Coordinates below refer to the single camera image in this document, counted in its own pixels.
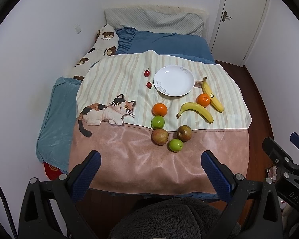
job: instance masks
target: white plate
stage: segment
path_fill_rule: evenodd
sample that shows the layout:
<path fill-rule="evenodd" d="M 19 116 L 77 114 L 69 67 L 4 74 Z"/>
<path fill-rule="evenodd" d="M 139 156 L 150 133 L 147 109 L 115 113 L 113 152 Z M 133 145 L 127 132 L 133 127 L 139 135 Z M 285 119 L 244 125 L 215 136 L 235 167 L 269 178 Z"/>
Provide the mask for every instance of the white plate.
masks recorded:
<path fill-rule="evenodd" d="M 189 93 L 195 79 L 191 71 L 181 66 L 166 66 L 154 76 L 154 85 L 161 93 L 178 97 Z"/>

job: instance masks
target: door handle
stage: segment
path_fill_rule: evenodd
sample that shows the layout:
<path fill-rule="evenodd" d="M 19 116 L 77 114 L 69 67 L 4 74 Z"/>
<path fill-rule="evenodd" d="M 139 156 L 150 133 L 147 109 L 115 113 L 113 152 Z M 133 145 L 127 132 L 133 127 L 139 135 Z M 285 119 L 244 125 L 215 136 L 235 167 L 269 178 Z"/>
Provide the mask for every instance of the door handle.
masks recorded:
<path fill-rule="evenodd" d="M 224 11 L 224 15 L 222 17 L 222 21 L 224 22 L 226 19 L 230 20 L 231 17 L 230 16 L 227 16 L 227 11 Z"/>

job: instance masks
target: wooden floor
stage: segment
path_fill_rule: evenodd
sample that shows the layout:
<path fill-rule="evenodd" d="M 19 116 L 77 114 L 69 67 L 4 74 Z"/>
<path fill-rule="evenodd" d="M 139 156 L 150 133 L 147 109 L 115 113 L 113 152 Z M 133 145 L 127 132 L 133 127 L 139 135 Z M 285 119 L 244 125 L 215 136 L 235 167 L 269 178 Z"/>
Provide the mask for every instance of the wooden floor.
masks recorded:
<path fill-rule="evenodd" d="M 247 171 L 247 179 L 262 181 L 265 178 L 266 169 L 272 166 L 269 157 L 262 151 L 262 141 L 265 137 L 273 137 L 269 118 L 261 100 L 260 94 L 248 73 L 246 67 L 220 63 L 225 71 L 237 83 L 242 92 L 244 101 L 253 119 L 249 127 L 250 157 Z M 83 201 L 77 203 L 77 209 L 85 218 L 89 226 L 100 238 L 107 238 L 110 230 L 125 215 L 127 215 L 136 201 L 141 196 L 111 196 L 110 194 L 88 190 Z M 248 201 L 240 217 L 240 224 L 245 220 L 251 202 Z M 226 204 L 222 201 L 211 205 L 223 210 Z"/>

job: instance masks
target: tangerine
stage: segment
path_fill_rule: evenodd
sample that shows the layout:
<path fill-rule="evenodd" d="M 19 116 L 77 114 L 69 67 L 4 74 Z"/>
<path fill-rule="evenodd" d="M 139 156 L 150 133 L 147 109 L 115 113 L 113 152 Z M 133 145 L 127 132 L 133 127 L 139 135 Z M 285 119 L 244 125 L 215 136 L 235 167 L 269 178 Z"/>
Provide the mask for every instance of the tangerine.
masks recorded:
<path fill-rule="evenodd" d="M 202 93 L 197 97 L 197 103 L 203 107 L 207 107 L 210 104 L 210 97 L 207 93 Z"/>
<path fill-rule="evenodd" d="M 163 103 L 156 103 L 152 109 L 154 115 L 164 117 L 167 114 L 167 107 Z"/>

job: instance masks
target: yellow banana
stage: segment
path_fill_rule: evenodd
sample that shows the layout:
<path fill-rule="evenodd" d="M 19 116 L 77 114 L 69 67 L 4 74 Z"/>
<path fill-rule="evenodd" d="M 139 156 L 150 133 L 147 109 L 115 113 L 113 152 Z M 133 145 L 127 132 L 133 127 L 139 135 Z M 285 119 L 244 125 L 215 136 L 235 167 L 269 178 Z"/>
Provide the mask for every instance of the yellow banana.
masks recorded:
<path fill-rule="evenodd" d="M 194 110 L 198 113 L 200 113 L 209 123 L 214 122 L 213 116 L 209 113 L 207 109 L 205 109 L 203 106 L 199 105 L 198 103 L 195 102 L 186 102 L 184 103 L 181 108 L 179 113 L 177 113 L 176 118 L 179 118 L 182 113 L 186 110 Z"/>
<path fill-rule="evenodd" d="M 207 77 L 204 77 L 203 84 L 202 84 L 202 89 L 203 89 L 204 93 L 208 94 L 208 96 L 210 97 L 210 102 L 214 106 L 214 108 L 219 112 L 223 112 L 224 107 L 222 106 L 220 101 L 216 98 L 215 94 L 213 94 L 213 91 L 211 90 L 208 83 L 206 82 L 206 79 L 207 79 Z"/>

